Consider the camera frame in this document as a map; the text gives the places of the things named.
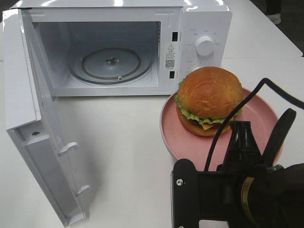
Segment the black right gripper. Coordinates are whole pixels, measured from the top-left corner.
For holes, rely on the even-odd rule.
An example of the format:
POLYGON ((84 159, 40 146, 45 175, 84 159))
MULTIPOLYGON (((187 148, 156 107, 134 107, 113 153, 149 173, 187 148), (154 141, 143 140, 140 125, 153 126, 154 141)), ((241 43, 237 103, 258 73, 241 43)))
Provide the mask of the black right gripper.
POLYGON ((266 166, 251 167, 261 158, 251 122, 230 124, 223 171, 198 174, 200 219, 225 221, 230 228, 304 226, 304 165, 273 166, 295 118, 288 108, 278 119, 262 155, 266 166))

